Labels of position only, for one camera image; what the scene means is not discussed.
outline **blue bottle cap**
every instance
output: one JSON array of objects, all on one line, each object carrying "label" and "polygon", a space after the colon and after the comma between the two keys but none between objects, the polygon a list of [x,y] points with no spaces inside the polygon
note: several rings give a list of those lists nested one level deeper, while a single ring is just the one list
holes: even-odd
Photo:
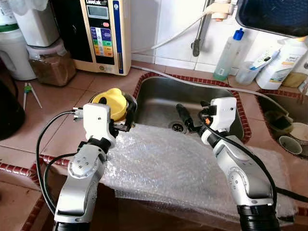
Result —
[{"label": "blue bottle cap", "polygon": [[241,28],[240,30],[235,31],[233,39],[240,41],[242,39],[243,35],[244,35],[243,28]]}]

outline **white bottle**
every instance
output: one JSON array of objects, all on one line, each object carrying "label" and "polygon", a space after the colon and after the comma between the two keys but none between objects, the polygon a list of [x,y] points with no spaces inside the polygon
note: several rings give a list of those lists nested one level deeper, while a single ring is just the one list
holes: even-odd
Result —
[{"label": "white bottle", "polygon": [[225,48],[220,56],[218,64],[216,66],[213,77],[217,80],[224,81],[227,79],[234,59],[237,56],[240,46],[242,44],[241,39],[244,35],[243,29],[235,31],[233,37],[228,38]]},{"label": "white bottle", "polygon": [[287,38],[277,41],[282,45],[280,53],[269,65],[263,68],[256,78],[262,89],[277,90],[284,79],[308,51],[303,38]]}]

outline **bubble wrap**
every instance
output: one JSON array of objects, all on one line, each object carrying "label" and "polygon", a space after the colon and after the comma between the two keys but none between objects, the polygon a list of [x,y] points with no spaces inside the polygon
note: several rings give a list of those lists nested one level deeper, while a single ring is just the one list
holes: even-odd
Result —
[{"label": "bubble wrap", "polygon": [[[178,206],[239,222],[226,177],[212,148],[200,138],[137,124],[130,132],[120,133],[116,142],[108,153],[103,183],[115,189],[117,197]],[[250,149],[267,166],[276,185],[289,189],[281,155]],[[292,200],[278,195],[277,215],[295,213]]]}]

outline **green lid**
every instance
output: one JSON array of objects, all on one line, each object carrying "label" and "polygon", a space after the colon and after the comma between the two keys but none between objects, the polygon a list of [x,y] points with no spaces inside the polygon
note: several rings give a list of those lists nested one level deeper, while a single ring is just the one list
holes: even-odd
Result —
[{"label": "green lid", "polygon": [[19,27],[17,23],[11,25],[0,26],[0,32],[8,32],[12,30],[17,30]]}]

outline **stainless steel sink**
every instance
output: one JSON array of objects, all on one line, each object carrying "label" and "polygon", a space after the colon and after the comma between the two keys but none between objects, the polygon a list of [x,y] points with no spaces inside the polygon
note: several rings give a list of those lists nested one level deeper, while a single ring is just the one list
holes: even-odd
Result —
[{"label": "stainless steel sink", "polygon": [[[194,125],[199,126],[197,114],[202,110],[201,101],[211,102],[214,98],[230,96],[233,97],[227,90],[196,87],[165,77],[148,78],[143,81],[137,97],[138,109],[135,122],[185,133],[186,128],[176,110],[178,103],[187,108],[194,120]],[[239,139],[244,136],[238,113],[230,133]]]},{"label": "stainless steel sink", "polygon": [[[297,103],[296,98],[290,98],[287,96],[282,95],[275,95],[275,94],[266,94],[267,96],[271,97],[277,103],[279,103],[284,109],[289,112],[289,117],[291,117],[294,122],[308,124],[308,102],[305,101],[304,104]],[[263,113],[267,111],[281,111],[282,110],[277,107],[272,102],[258,97],[258,101],[262,108]],[[308,146],[303,146],[303,153],[302,155],[308,157]]]}]

